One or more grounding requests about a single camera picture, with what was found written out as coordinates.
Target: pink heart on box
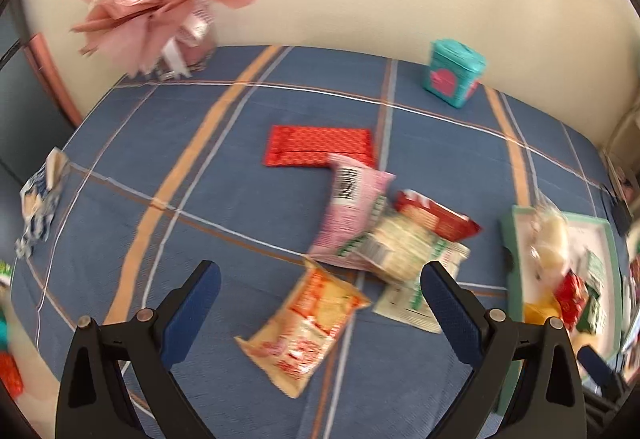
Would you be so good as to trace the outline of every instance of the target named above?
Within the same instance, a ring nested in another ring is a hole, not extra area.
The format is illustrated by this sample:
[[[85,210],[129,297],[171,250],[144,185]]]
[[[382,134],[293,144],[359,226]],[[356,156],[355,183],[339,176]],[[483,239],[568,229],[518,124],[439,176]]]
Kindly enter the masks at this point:
[[[439,93],[449,98],[456,91],[456,75],[448,69],[432,70],[431,86]]]

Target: blue gripper pad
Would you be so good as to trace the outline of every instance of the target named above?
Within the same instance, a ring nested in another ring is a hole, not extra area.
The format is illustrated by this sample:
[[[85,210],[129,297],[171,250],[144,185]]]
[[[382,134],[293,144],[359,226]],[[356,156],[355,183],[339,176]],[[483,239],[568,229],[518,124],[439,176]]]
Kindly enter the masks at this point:
[[[611,379],[612,371],[609,365],[594,351],[590,345],[581,347],[578,351],[578,361],[599,387],[605,387]]]
[[[162,335],[160,358],[167,370],[185,360],[213,302],[220,292],[222,276],[211,263],[186,296]]]
[[[422,268],[420,288],[458,359],[473,368],[478,367],[482,363],[480,331],[462,303],[429,264]]]

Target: pink snack package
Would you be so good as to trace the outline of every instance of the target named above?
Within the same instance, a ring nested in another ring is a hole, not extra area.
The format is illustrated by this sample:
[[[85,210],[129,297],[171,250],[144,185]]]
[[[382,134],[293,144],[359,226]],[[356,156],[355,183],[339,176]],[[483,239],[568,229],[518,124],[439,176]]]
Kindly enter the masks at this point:
[[[340,154],[330,154],[329,164],[335,171],[331,200],[308,255],[330,265],[368,269],[353,251],[382,214],[386,188],[396,176]]]

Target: teal object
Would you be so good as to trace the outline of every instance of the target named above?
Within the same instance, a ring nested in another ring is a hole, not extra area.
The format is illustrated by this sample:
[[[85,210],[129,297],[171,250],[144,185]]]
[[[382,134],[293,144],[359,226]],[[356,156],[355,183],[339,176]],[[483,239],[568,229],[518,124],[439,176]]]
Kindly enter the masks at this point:
[[[431,66],[424,71],[422,86],[456,108],[474,93],[486,60],[472,48],[446,38],[436,40],[431,50]]]
[[[6,322],[0,320],[0,352],[7,351],[9,348],[9,335],[6,329]]]

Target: red snack package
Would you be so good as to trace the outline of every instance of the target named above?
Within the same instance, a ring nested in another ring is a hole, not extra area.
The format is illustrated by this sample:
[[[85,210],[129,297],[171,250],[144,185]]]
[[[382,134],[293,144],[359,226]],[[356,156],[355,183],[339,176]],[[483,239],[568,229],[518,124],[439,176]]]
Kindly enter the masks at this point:
[[[451,242],[468,239],[482,228],[466,215],[452,212],[413,190],[402,190],[396,198],[396,210],[414,223]]]
[[[20,371],[15,364],[14,356],[9,353],[0,353],[0,379],[6,387],[6,391],[15,399],[24,390]]]
[[[271,129],[264,165],[328,167],[331,153],[374,166],[369,130],[280,125]]]
[[[554,296],[560,304],[564,326],[568,330],[572,330],[575,324],[578,323],[582,311],[589,300],[589,292],[584,280],[569,270],[556,288]]]

